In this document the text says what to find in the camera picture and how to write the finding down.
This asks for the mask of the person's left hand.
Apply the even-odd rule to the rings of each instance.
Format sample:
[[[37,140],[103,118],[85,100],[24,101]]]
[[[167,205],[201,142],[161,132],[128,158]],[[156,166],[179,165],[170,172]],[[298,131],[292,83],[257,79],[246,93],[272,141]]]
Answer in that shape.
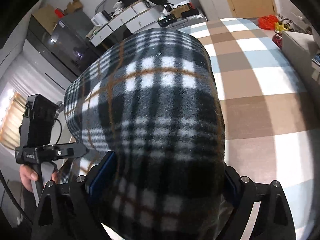
[[[32,181],[38,181],[38,174],[28,165],[21,165],[19,169],[20,179],[23,186],[31,193],[33,193]]]

